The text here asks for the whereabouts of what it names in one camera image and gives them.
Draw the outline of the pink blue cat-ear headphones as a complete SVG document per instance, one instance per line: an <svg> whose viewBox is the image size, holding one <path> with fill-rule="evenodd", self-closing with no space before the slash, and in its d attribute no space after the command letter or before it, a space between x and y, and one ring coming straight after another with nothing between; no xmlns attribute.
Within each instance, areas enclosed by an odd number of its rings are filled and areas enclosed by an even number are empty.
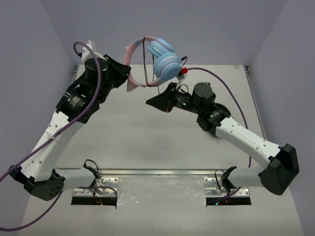
<svg viewBox="0 0 315 236"><path fill-rule="evenodd" d="M126 90L128 92L136 89L137 87L157 87L177 77L181 72L181 59L175 53L174 47L162 38L156 38L153 36L144 36L125 47L125 65L130 65L133 53L137 47L144 45L144 42L146 41L149 41L148 51L157 59L153 65L153 72L157 79L149 82L148 84L142 84L136 81L133 75L130 74L126 86Z"/></svg>

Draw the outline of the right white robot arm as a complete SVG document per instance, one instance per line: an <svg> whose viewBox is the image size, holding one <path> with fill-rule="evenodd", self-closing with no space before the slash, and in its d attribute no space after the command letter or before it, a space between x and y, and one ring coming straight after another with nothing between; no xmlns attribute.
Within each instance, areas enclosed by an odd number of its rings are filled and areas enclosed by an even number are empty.
<svg viewBox="0 0 315 236"><path fill-rule="evenodd" d="M215 98L209 83L197 83L192 93L178 91L176 83L170 83L146 104L165 113L179 108L197 114L196 122L203 131L228 141L259 164L255 168L227 169L220 177L227 192L242 186L257 186L282 195L299 174L296 149L290 144L272 143L251 132L224 105L216 103Z"/></svg>

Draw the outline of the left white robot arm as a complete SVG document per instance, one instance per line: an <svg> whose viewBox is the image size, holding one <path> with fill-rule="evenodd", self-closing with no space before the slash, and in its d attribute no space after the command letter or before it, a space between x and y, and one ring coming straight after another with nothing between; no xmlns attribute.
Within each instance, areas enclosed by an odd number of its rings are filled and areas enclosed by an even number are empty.
<svg viewBox="0 0 315 236"><path fill-rule="evenodd" d="M100 76L93 58L84 61L83 74L58 102L48 127L34 148L37 152L10 173L32 196L49 201L66 189L93 187L100 178L100 173L87 165L72 170L55 167L69 141L99 110L110 91L128 79L131 71L130 66L108 55L99 58L98 62Z"/></svg>

